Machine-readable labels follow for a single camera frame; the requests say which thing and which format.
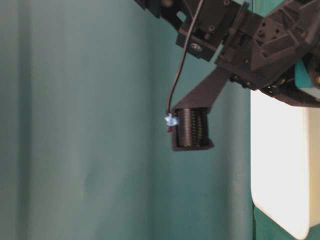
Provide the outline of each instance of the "white bin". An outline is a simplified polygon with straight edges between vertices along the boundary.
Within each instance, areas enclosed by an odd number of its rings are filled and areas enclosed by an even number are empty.
[[[251,192],[298,240],[320,224],[320,109],[251,92]]]

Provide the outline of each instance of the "teal component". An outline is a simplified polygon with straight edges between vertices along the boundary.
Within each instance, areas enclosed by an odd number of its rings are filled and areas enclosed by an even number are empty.
[[[295,85],[299,89],[311,89],[314,87],[302,59],[295,65]]]
[[[301,91],[320,99],[320,90],[312,85],[302,59],[295,65],[295,85]]]

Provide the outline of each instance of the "black cable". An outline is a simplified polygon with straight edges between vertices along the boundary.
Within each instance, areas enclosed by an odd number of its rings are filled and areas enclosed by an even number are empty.
[[[193,17],[193,20],[192,20],[192,23],[190,25],[190,28],[189,28],[189,31],[187,33],[187,36],[186,36],[186,39],[185,39],[185,42],[184,42],[184,48],[183,48],[183,53],[182,53],[182,58],[180,60],[180,63],[179,63],[179,67],[178,67],[178,71],[176,72],[176,75],[175,75],[175,78],[174,78],[174,81],[173,81],[173,84],[171,86],[171,90],[170,90],[170,94],[169,94],[169,97],[168,97],[168,102],[167,102],[167,107],[166,107],[166,114],[169,115],[170,113],[170,108],[171,108],[171,101],[172,101],[172,97],[174,95],[174,92],[175,92],[175,89],[176,89],[176,86],[177,86],[177,83],[179,81],[179,78],[180,78],[180,75],[181,75],[181,72],[182,72],[182,69],[184,67],[184,64],[185,64],[185,60],[186,60],[186,55],[187,55],[187,50],[188,50],[188,46],[189,46],[189,43],[190,43],[190,39],[191,39],[191,36],[192,36],[192,33],[195,29],[195,26],[196,26],[196,22],[197,22],[197,18],[201,12],[201,9],[204,5],[204,2],[205,0],[200,0],[199,4],[198,4],[198,7],[197,7],[197,10],[195,12],[195,15]]]

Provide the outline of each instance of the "metal bolt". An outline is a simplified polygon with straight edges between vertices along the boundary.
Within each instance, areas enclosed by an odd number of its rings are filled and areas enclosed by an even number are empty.
[[[197,52],[201,52],[202,51],[202,47],[199,44],[196,43],[192,43],[191,44],[191,48]]]
[[[174,4],[174,0],[161,0],[162,6],[170,8]]]

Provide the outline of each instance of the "curtain fold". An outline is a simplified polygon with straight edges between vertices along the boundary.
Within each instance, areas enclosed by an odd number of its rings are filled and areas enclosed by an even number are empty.
[[[133,0],[0,2],[0,237],[252,238],[249,91],[228,84],[214,149],[172,152],[181,48]],[[174,101],[214,68],[188,56]]]

